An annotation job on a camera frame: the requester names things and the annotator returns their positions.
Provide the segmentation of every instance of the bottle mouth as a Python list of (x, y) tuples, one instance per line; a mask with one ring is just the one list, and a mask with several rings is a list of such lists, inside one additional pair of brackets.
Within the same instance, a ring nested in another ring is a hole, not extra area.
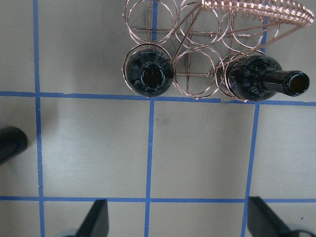
[(162, 85), (164, 74), (158, 65), (149, 64), (143, 69), (141, 80), (149, 88), (155, 89)]
[(293, 75), (288, 83), (288, 88), (293, 96), (303, 94), (305, 91), (307, 91), (309, 86), (310, 79), (304, 73), (297, 73)]

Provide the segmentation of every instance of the dark glass bottle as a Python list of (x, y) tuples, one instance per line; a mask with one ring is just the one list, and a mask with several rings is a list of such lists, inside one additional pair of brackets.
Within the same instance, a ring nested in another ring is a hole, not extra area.
[(21, 129), (17, 127), (0, 129), (0, 165), (25, 151), (27, 146), (28, 139)]
[(146, 97), (155, 97), (165, 93), (171, 86), (173, 64), (163, 51), (146, 48), (130, 57), (126, 75), (126, 82), (134, 92)]
[(240, 97), (263, 101), (277, 92), (289, 96), (303, 94), (310, 85), (301, 71), (282, 71), (281, 65), (265, 55), (254, 55), (232, 62), (226, 70), (231, 89)]

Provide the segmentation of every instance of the bottle neck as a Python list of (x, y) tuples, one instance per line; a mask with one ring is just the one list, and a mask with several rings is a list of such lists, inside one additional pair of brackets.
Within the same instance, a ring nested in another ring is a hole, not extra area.
[(269, 71), (261, 80), (266, 89), (289, 96), (303, 94), (310, 85), (309, 77), (301, 71)]

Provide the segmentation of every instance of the tile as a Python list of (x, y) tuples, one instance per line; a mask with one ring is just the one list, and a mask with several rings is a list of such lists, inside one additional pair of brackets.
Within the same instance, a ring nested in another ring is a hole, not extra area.
[(290, 230), (316, 233), (316, 203), (268, 203), (268, 206)]
[(148, 101), (43, 98), (41, 115), (45, 196), (145, 196)]
[(242, 212), (239, 203), (152, 203), (149, 236), (239, 236)]
[(37, 201), (0, 201), (0, 236), (40, 237)]
[[(316, 1), (299, 0), (312, 12), (316, 12)], [(292, 27), (282, 26), (282, 32), (292, 29)], [(300, 29), (291, 35), (277, 41), (267, 47), (266, 53), (275, 58), (285, 71), (299, 70), (310, 77), (310, 88), (301, 96), (289, 97), (278, 94), (272, 100), (287, 101), (316, 101), (315, 67), (316, 60), (315, 47), (316, 24)]]
[[(60, 237), (76, 232), (90, 210), (91, 202), (45, 202), (45, 231), (47, 237)], [(143, 236), (144, 203), (108, 203), (108, 237)]]
[(33, 1), (3, 0), (0, 91), (34, 92)]
[(41, 90), (133, 94), (122, 76), (125, 55), (136, 44), (125, 25), (125, 1), (39, 2)]
[(315, 198), (316, 107), (260, 106), (251, 195)]
[(0, 196), (38, 196), (38, 156), (35, 99), (0, 97), (0, 128), (25, 132), (28, 148), (0, 166)]
[(254, 106), (156, 102), (152, 198), (244, 198)]

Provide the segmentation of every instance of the grid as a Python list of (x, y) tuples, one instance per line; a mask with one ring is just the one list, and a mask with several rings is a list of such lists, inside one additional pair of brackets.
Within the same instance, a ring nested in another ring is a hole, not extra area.
[[(158, 17), (158, 3), (154, 2), (153, 5), (153, 28), (157, 28)], [(142, 100), (150, 102), (149, 110), (149, 132), (148, 132), (148, 160), (147, 160), (147, 177), (146, 177), (146, 197), (145, 198), (107, 198), (109, 202), (142, 202), (146, 204), (145, 209), (145, 224), (144, 236), (149, 236), (150, 229), (150, 205), (151, 203), (244, 203), (242, 228), (240, 236), (245, 236), (246, 219), (247, 219), (247, 198), (250, 195), (252, 169), (255, 157), (256, 137), (258, 120), (260, 113), (260, 105), (280, 105), (280, 106), (316, 106), (316, 102), (296, 102), (296, 101), (275, 101), (269, 100), (264, 102), (251, 102), (246, 104), (255, 105), (250, 157), (247, 173), (247, 182), (245, 189), (245, 198), (232, 199), (232, 198), (151, 198), (151, 178), (152, 178), (152, 155), (153, 155), (153, 137), (154, 137), (154, 115), (155, 115), (155, 102), (194, 102), (194, 103), (222, 103), (221, 99), (193, 99), (188, 97), (156, 97), (145, 98), (136, 95), (107, 95), (107, 94), (63, 94), (63, 93), (49, 93), (40, 91), (40, 74), (39, 74), (39, 8), (38, 0), (33, 0), (33, 24), (34, 24), (34, 66), (35, 66), (35, 93), (31, 92), (15, 92), (15, 91), (0, 91), (0, 96), (12, 97), (32, 97), (36, 102), (36, 128), (37, 128), (37, 155), (38, 155), (38, 197), (7, 197), (2, 196), (0, 200), (11, 201), (36, 201), (39, 202), (39, 217), (40, 217), (40, 234), (45, 237), (45, 219), (44, 219), (44, 202), (45, 201), (90, 201), (93, 202), (100, 197), (45, 197), (43, 194), (43, 173), (42, 173), (42, 155), (41, 155), (41, 113), (40, 102), (41, 98), (77, 98), (77, 99), (103, 99), (103, 100)], [(153, 32), (153, 40), (156, 39), (156, 34)], [(240, 101), (231, 101), (230, 104), (244, 104)], [(266, 199), (268, 203), (316, 203), (316, 199)]]

